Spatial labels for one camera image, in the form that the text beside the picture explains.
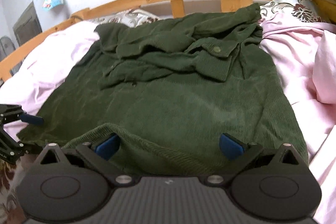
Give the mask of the dark wall panel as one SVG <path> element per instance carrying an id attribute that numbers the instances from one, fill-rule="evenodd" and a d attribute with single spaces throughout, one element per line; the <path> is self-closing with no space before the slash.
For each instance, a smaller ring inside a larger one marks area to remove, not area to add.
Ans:
<path id="1" fill-rule="evenodd" d="M 32 1 L 13 26 L 13 32 L 19 46 L 42 33 L 37 12 Z"/>

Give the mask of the dark green corduroy shirt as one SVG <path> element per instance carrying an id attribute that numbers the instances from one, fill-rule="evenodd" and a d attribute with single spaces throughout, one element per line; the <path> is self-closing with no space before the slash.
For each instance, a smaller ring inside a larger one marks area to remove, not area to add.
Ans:
<path id="1" fill-rule="evenodd" d="M 131 28 L 96 27 L 98 40 L 72 68 L 21 141 L 73 148 L 116 133 L 112 163 L 127 173 L 212 174 L 227 164 L 221 134 L 309 158 L 272 58 L 260 49 L 260 7 L 194 13 Z"/>

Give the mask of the floral patterned pillow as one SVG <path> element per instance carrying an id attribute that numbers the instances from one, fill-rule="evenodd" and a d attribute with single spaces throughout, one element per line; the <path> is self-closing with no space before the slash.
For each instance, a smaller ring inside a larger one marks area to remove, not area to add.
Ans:
<path id="1" fill-rule="evenodd" d="M 327 22 L 312 0 L 272 0 L 260 6 L 261 18 L 271 20 L 277 14 L 291 16 L 304 23 Z M 171 16 L 158 16 L 142 9 L 128 9 L 109 15 L 93 18 L 95 24 L 121 23 L 128 27 L 138 27 L 158 20 L 170 19 Z"/>

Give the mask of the pink bed sheet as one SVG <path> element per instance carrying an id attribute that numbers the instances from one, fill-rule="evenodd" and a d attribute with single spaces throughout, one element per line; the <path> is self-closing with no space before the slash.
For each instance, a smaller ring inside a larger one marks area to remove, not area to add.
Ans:
<path id="1" fill-rule="evenodd" d="M 88 20 L 50 35 L 3 84 L 1 102 L 36 114 L 98 39 L 95 28 L 109 22 Z M 283 12 L 263 16 L 260 24 L 260 47 L 276 65 L 307 144 L 309 168 L 322 189 L 315 220 L 335 223 L 335 26 Z"/>

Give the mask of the wooden bed frame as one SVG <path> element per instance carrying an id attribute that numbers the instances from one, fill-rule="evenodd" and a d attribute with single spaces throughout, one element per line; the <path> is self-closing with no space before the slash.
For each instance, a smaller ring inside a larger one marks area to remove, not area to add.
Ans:
<path id="1" fill-rule="evenodd" d="M 11 69 L 18 65 L 23 59 L 38 45 L 40 45 L 47 36 L 58 31 L 65 30 L 69 26 L 81 21 L 99 18 L 104 15 L 113 14 L 128 9 L 137 9 L 141 6 L 151 5 L 161 2 L 170 2 L 171 12 L 174 18 L 181 18 L 185 16 L 184 0 L 116 0 L 93 9 L 85 8 L 75 12 L 71 17 L 56 26 L 42 32 L 20 46 L 17 50 L 7 56 L 1 61 L 1 80 L 7 81 L 12 77 Z M 221 12 L 233 12 L 239 8 L 246 7 L 252 4 L 254 0 L 220 0 Z M 312 0 L 320 9 L 323 16 L 335 22 L 335 3 L 328 0 Z"/>

